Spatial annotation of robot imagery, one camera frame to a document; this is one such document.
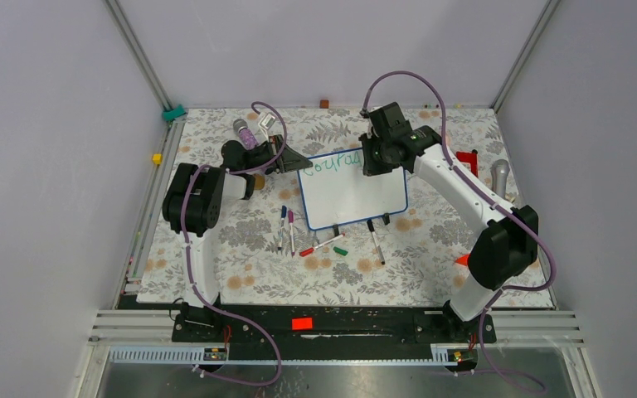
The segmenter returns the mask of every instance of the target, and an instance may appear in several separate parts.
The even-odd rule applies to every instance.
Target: floral pattern
[[[306,156],[357,148],[358,135],[367,121],[358,109],[280,109],[289,127],[288,144]],[[414,127],[440,126],[438,109],[404,109]],[[479,177],[490,184],[489,166],[506,158],[497,120],[491,109],[449,109],[448,133],[454,151],[478,150]],[[233,121],[243,118],[257,130],[257,115],[250,109],[190,109],[173,172],[179,163],[221,163],[221,146],[237,139]],[[275,124],[272,133],[281,133]],[[224,303],[403,305],[443,304],[465,282],[468,270],[454,261],[469,253],[474,236],[455,209],[431,186],[407,173],[409,208],[385,226],[375,228],[386,257],[377,258],[372,237],[364,223],[342,227],[347,237],[338,246],[341,256],[329,248],[302,258],[291,256],[285,223],[283,250],[278,252],[280,209],[294,211],[296,250],[333,235],[331,230],[309,231],[296,173],[271,174],[265,186],[249,201],[224,203],[216,224],[214,253],[216,278]],[[516,198],[513,178],[508,197]],[[538,263],[514,279],[527,286],[542,284]],[[160,216],[138,301],[169,303],[182,295],[182,246]],[[548,308],[548,292],[506,292],[499,307]]]

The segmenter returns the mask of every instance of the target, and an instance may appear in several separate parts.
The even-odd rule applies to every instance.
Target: black wire
[[[176,303],[177,303],[177,301],[179,301],[179,300],[182,300],[182,301],[183,301],[183,300],[184,300],[184,297],[178,297],[178,298],[174,299],[174,301],[172,301],[172,305],[176,304]],[[172,318],[172,306],[170,306],[169,311],[168,311],[168,314],[169,314],[169,318],[170,318],[170,319],[172,319],[172,320],[174,321],[174,318]]]

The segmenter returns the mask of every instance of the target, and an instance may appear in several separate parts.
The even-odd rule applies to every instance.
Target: white wall
[[[637,2],[562,2],[499,116],[604,397],[637,396]]]
[[[122,0],[173,102],[361,104],[421,73],[448,104],[490,105],[546,0]],[[409,77],[375,103],[434,103]]]
[[[68,391],[160,112],[103,2],[0,2],[0,398]]]

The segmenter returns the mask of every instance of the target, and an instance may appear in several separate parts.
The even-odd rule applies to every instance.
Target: purple bottle
[[[253,133],[248,129],[248,123],[245,120],[237,119],[233,122],[233,130],[241,138],[241,142],[246,149],[252,149],[259,145]]]

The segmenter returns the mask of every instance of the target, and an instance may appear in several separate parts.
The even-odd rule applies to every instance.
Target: teal clamp
[[[165,122],[171,122],[171,121],[175,120],[176,118],[182,116],[186,112],[187,111],[184,110],[184,107],[179,105],[175,109],[168,110],[167,112],[163,112],[163,119],[164,119]]]

